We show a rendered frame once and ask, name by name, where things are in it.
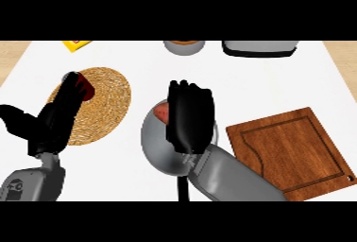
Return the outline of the yellow packet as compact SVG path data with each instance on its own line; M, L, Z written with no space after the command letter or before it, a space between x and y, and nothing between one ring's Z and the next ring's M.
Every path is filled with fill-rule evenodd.
M63 41L63 45L69 52L75 52L80 47L83 47L89 41Z

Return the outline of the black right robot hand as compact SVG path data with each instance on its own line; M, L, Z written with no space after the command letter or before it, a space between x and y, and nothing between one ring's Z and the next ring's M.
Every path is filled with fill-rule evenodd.
M210 144L215 125L215 103L209 89L184 80L172 80L168 86L168 122L165 138L173 151L201 154Z

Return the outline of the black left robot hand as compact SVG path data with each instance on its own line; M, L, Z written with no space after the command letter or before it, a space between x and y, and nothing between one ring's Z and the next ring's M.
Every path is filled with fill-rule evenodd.
M32 116L14 106L0 105L0 119L7 132L27 141L27 155L58 154L67 143L73 120L86 94L85 78L79 72L63 76L63 83L55 97L48 102L38 116Z

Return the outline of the grey and black appliance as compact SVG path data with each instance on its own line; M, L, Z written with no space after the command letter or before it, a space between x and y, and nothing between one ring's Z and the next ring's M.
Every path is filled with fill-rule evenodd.
M228 56L246 58L288 57L297 41L222 41L222 52Z

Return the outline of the brown wooden cutting board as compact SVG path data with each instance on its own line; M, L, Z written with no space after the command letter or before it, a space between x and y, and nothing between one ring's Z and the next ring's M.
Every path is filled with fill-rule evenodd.
M309 108L225 128L235 159L297 201L357 184Z

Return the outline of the round woven straw placemat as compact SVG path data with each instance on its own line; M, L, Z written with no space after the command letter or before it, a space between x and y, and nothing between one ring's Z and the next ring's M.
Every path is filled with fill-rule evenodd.
M131 87L125 76L109 67L79 71L94 88L75 116L67 145L80 146L101 139L117 126L131 104Z

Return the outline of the dark red can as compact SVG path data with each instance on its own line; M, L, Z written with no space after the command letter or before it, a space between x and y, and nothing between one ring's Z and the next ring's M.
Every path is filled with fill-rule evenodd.
M80 91L85 93L82 100L88 101L94 96L94 88L82 74L78 74L76 83L82 85Z

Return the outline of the reddish sweet potato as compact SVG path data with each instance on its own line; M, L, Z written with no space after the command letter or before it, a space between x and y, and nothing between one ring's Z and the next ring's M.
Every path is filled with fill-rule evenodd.
M153 114L156 118L166 124L168 123L168 103L160 103L154 109Z

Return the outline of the grey cup with brown contents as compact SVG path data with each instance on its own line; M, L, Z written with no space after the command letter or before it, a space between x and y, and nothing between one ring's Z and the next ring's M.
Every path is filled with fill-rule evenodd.
M165 44L165 49L175 55L178 56L190 56L193 54L196 54L203 45L204 42L203 41L197 41L197 42L182 42L182 43L176 43L172 41L163 41Z

